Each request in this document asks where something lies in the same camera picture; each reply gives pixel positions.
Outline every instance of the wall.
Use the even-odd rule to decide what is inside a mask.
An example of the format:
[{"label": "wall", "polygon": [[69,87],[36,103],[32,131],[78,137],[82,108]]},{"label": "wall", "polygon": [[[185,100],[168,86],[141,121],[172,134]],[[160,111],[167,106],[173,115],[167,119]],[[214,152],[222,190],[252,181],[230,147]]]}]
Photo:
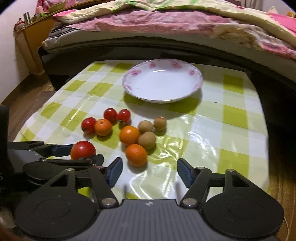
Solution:
[{"label": "wall", "polygon": [[264,0],[263,11],[267,12],[271,6],[275,6],[277,12],[282,15],[287,15],[287,12],[295,13],[287,4],[281,0]]},{"label": "wall", "polygon": [[16,0],[0,15],[0,103],[29,74],[15,45],[13,27],[25,12],[32,17],[37,0]]}]

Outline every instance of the pink blanket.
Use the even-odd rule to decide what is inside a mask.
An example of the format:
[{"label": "pink blanket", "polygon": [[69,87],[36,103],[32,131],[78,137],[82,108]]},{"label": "pink blanket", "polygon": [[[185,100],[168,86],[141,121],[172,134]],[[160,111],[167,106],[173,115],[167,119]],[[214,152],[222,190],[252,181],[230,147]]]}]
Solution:
[{"label": "pink blanket", "polygon": [[199,35],[225,39],[286,58],[296,59],[296,49],[262,28],[203,11],[124,10],[68,27],[85,31]]}]

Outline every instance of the cherry tomato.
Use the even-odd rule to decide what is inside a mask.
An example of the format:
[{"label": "cherry tomato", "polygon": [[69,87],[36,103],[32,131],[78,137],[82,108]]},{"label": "cherry tomato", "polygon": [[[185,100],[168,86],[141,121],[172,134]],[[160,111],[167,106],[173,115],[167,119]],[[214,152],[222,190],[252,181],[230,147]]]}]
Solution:
[{"label": "cherry tomato", "polygon": [[94,156],[96,148],[88,141],[79,141],[71,149],[70,156],[72,160],[78,160],[81,157]]},{"label": "cherry tomato", "polygon": [[95,124],[96,119],[93,117],[88,117],[81,123],[81,129],[84,133],[93,133]]},{"label": "cherry tomato", "polygon": [[127,109],[123,109],[117,114],[117,120],[123,124],[128,124],[131,122],[131,113]]},{"label": "cherry tomato", "polygon": [[104,119],[110,121],[110,122],[115,122],[117,117],[116,110],[113,108],[108,108],[107,110],[104,111]]}]

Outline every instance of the mattress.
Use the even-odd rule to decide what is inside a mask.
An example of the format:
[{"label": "mattress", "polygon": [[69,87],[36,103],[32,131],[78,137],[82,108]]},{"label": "mattress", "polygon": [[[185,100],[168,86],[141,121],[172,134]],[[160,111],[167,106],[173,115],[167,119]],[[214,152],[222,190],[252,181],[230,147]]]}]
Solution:
[{"label": "mattress", "polygon": [[78,47],[91,47],[93,45],[99,45],[103,40],[105,42],[106,40],[121,39],[126,37],[160,37],[167,39],[168,42],[169,40],[176,40],[180,42],[211,47],[266,66],[296,83],[296,63],[292,59],[284,58],[270,52],[249,48],[232,41],[211,39],[197,35],[84,31],[80,29],[64,27],[54,37],[48,38],[44,41],[44,48],[49,53],[59,53],[71,51],[77,49]]}]

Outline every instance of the brown round fruit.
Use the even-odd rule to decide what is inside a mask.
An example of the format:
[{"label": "brown round fruit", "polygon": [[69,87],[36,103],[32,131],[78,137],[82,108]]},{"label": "brown round fruit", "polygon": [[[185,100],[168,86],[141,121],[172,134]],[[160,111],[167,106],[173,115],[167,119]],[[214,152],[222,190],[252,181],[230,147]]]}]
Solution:
[{"label": "brown round fruit", "polygon": [[143,120],[139,123],[138,129],[142,134],[147,131],[153,131],[153,124],[148,120]]},{"label": "brown round fruit", "polygon": [[166,119],[164,117],[157,117],[154,120],[154,128],[157,131],[163,131],[166,129]]},{"label": "brown round fruit", "polygon": [[155,146],[156,136],[153,132],[147,131],[139,136],[138,144],[146,150],[150,150]]}]

